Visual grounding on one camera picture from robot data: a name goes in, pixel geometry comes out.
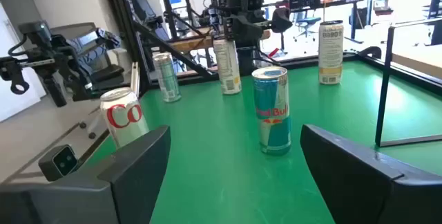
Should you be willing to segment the white board panel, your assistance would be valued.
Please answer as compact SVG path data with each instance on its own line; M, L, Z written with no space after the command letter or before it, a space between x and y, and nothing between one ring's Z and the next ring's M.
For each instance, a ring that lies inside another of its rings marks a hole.
M7 57L8 50L21 40L12 26L2 3L0 3L0 57ZM46 91L31 68L22 70L23 78L29 83L30 88L23 95L16 95L10 91L11 82L4 81L0 77L0 122L23 111L41 101Z

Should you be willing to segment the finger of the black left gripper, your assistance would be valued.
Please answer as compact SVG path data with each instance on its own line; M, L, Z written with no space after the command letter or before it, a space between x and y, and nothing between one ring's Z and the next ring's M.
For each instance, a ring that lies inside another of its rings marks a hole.
M290 9L288 8L276 8L273 12L271 20L271 29L274 33L283 33L290 27L292 27L292 21L289 19Z
M224 37L228 41L240 40L240 21L237 16L232 15L223 20Z

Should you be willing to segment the black metal rig frame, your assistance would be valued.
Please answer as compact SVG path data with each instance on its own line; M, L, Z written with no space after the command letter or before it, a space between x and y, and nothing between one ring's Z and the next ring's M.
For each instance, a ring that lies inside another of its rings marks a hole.
M148 60L149 56L144 53L141 36L144 35L150 39L155 46L163 48L166 52L172 54L173 57L184 62L194 74L184 76L180 82L182 85L196 84L201 82L209 82L218 79L218 74L210 71L203 66L196 64L188 55L183 55L180 51L174 49L170 43L160 39L153 30L150 30L136 19L131 0L112 0L115 9L115 16L120 21L122 34L126 41L126 48L134 62L138 62L140 66L140 88L138 93L145 94L150 89L158 88L159 84L153 82L149 77Z

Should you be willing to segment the black curved bracket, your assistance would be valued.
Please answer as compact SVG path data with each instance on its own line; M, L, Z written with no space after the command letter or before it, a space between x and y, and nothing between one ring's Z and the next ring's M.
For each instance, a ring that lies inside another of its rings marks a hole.
M374 59L381 59L382 50L378 46L370 46L358 52L358 55L361 57L372 57Z

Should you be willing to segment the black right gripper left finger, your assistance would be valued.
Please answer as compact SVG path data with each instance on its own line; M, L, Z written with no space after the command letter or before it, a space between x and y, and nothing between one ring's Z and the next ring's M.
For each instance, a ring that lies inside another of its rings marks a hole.
M0 186L0 224L149 224L171 130L162 125L55 182Z

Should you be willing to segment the white Celsius can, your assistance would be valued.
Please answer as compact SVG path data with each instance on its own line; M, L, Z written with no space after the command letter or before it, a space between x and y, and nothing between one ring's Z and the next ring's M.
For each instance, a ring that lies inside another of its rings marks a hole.
M324 21L318 32L318 81L339 84L343 75L342 20Z
M239 93L242 88L235 42L214 39L213 49L222 93L225 95Z

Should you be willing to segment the black flat panel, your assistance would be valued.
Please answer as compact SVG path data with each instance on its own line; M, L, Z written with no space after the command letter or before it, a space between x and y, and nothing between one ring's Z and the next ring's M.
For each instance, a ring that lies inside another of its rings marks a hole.
M169 36L167 31L163 27L163 18L161 15L156 15L147 0L131 0L135 14L142 24L151 30L154 30L156 35L163 39L168 40Z

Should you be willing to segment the grey office chair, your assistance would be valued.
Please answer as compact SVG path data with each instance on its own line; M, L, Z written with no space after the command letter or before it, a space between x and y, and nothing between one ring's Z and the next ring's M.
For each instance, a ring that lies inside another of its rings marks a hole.
M77 49L79 67L85 72L91 90L90 100L97 101L101 94L124 81L124 69L109 58L120 47L118 36L92 22L59 26L50 31L62 35Z

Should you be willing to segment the black desk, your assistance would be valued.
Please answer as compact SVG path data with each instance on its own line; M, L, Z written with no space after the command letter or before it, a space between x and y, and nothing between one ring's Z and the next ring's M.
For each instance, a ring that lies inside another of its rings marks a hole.
M362 41L357 41L355 39L356 37L356 23L361 20L361 18L358 16L358 10L357 10L357 3L361 1L368 1L368 0L325 0L325 1L319 1L318 3L315 3L314 5L307 5L307 6L301 6L299 3L292 3L289 0L282 1L283 6L287 6L291 12L304 12L308 10L315 10L322 8L323 11L325 11L325 8L334 7L334 6L343 6L350 4L352 5L352 13L350 15L351 20L351 34L349 37L345 37L346 39L357 43L362 44Z

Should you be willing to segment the black computer box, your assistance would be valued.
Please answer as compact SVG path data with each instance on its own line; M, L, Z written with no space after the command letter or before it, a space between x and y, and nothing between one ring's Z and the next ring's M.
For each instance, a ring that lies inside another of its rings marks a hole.
M357 8L355 15L353 15L353 9L351 9L349 15L350 26L352 26L354 19L356 20L355 29L364 29L367 25L367 8Z

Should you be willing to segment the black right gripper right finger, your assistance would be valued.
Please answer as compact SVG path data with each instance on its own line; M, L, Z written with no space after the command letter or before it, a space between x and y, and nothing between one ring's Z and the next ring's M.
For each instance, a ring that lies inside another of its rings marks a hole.
M442 224L442 176L312 124L300 146L336 224Z

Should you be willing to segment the silver Diet Coke can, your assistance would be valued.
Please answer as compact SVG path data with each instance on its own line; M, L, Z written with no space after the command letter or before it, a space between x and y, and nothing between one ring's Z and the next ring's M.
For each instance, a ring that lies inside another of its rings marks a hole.
M102 115L117 149L149 132L137 94L131 88L110 90L100 100Z

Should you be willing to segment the black-framed wooden shelf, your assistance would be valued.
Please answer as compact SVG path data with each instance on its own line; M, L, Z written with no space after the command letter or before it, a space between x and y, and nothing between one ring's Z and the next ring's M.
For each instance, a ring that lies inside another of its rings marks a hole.
M401 24L395 24L389 27L387 37L387 50L383 67L381 95L376 123L375 144L377 147L393 147L406 144L442 141L442 134L405 138L400 140L390 140L385 142L381 140L385 116L385 106L387 100L387 90L390 75L392 74L392 62L410 68L413 71L417 71L419 73L419 76L421 77L421 81L428 84L434 84L436 87L436 92L442 92L442 55L436 54L437 51L442 51L442 44L427 46L425 48L408 48L395 54L393 53L394 32L398 28L416 26L420 24L438 24L440 22L442 22L442 18L434 18L420 21L410 21Z

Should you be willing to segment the blue silver Red Bull can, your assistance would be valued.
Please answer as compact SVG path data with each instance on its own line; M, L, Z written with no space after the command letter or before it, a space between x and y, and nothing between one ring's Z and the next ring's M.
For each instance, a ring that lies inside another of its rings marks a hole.
M253 71L252 77L261 151L271 155L285 154L291 148L287 69L263 67Z
M175 102L181 98L177 76L173 69L173 60L170 53L156 53L153 55L153 64L157 72L163 100Z

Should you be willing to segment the wooden workbench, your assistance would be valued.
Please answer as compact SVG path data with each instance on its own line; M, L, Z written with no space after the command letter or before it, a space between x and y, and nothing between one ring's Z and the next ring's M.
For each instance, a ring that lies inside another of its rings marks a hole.
M208 28L200 28L199 30L202 31L202 35L198 35L195 31L191 31L188 33L185 37L179 39L179 40L169 40L167 41L167 44L177 52L185 53L190 52L192 50L198 50L198 49L206 49L206 48L212 48L213 47L213 40L216 37L232 37L233 35L229 32L227 33L218 33L216 34L214 30L209 30ZM246 48L246 47L252 47L256 44L259 44L260 40L268 39L271 36L270 30L265 30L259 38L258 41L256 40L236 40L232 39L236 43L237 48Z

